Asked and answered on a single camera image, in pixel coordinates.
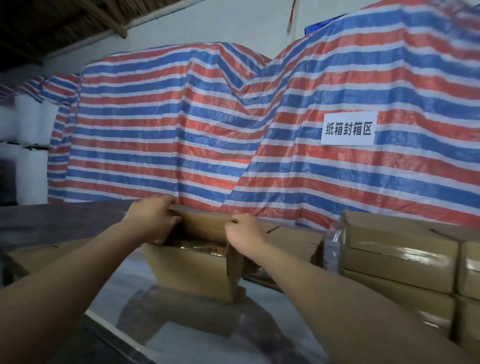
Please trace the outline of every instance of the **bare arm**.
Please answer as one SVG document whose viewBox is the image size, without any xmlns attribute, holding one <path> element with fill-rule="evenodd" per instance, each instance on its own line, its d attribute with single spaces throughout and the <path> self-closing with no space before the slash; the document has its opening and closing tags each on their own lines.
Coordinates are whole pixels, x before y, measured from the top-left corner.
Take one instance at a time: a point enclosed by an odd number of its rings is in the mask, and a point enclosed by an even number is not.
<svg viewBox="0 0 480 364">
<path fill-rule="evenodd" d="M 165 238 L 179 218 L 171 196 L 132 204 L 115 224 L 75 252 L 0 291 L 0 363 L 46 362 L 121 262 L 146 241 Z"/>
<path fill-rule="evenodd" d="M 262 266 L 331 359 L 347 363 L 473 363 L 459 347 L 382 295 L 300 261 L 269 242 L 258 220 L 234 215 L 228 241 Z"/>
</svg>

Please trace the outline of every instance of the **wooden ceiling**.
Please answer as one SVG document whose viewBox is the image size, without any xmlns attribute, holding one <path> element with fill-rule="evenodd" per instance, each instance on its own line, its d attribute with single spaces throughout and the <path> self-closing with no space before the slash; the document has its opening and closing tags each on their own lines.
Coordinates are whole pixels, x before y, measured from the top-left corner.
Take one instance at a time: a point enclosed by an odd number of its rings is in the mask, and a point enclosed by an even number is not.
<svg viewBox="0 0 480 364">
<path fill-rule="evenodd" d="M 0 72 L 34 62 L 90 36 L 180 0 L 0 0 Z"/>
</svg>

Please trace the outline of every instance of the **right arm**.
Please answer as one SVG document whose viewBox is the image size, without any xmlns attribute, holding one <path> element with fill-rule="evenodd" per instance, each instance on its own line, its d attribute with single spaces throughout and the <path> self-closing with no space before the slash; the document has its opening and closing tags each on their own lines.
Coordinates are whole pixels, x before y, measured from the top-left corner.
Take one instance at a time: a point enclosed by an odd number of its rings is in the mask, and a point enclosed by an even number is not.
<svg viewBox="0 0 480 364">
<path fill-rule="evenodd" d="M 347 363 L 473 363 L 447 338 L 369 288 L 274 246 L 257 218 L 234 215 L 228 241 L 260 265 L 296 307 L 330 358 Z"/>
</svg>

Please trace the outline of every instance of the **chinese character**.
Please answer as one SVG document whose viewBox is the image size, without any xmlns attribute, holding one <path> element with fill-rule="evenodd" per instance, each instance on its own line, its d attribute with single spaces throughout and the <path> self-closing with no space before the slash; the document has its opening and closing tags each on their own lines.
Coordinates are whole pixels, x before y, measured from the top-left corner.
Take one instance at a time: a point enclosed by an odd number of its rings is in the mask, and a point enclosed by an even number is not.
<svg viewBox="0 0 480 364">
<path fill-rule="evenodd" d="M 332 122 L 327 123 L 327 128 L 326 128 L 325 134 L 326 135 L 333 135 L 333 132 L 334 132 L 333 123 Z"/>
<path fill-rule="evenodd" d="M 362 124 L 360 121 L 356 121 L 355 124 L 353 124 L 353 135 L 361 135 Z"/>
<path fill-rule="evenodd" d="M 372 134 L 372 122 L 366 121 L 363 123 L 363 135 L 371 135 Z"/>
<path fill-rule="evenodd" d="M 335 135 L 342 135 L 343 132 L 343 123 L 337 122 L 335 124 Z"/>
<path fill-rule="evenodd" d="M 343 128 L 343 135 L 352 135 L 352 122 L 346 122 L 345 128 Z"/>
</svg>

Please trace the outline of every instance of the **metal table top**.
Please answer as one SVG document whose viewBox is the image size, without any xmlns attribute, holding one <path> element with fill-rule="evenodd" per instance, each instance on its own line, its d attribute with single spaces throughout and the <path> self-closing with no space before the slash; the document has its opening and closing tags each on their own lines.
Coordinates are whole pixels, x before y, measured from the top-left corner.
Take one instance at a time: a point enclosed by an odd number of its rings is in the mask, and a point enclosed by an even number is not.
<svg viewBox="0 0 480 364">
<path fill-rule="evenodd" d="M 0 207 L 0 252 L 96 236 L 120 221 L 131 203 Z M 245 297 L 236 305 L 159 288 L 136 250 L 86 315 L 96 334 L 135 363 L 329 362 L 284 294 L 243 280 L 240 285 Z"/>
</svg>

